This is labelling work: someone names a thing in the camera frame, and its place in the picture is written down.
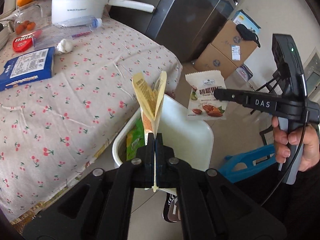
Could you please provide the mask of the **person right hand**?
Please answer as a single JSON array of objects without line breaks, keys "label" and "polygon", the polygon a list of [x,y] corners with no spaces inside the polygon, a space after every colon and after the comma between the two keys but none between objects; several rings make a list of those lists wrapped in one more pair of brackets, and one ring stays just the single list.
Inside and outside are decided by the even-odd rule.
[{"label": "person right hand", "polygon": [[[291,154],[287,144],[299,145],[303,129],[299,128],[287,134],[279,128],[279,121],[276,116],[272,117],[272,127],[276,161],[283,164]],[[303,155],[298,170],[305,172],[319,162],[319,138],[316,130],[311,125],[305,128],[303,144]]]}]

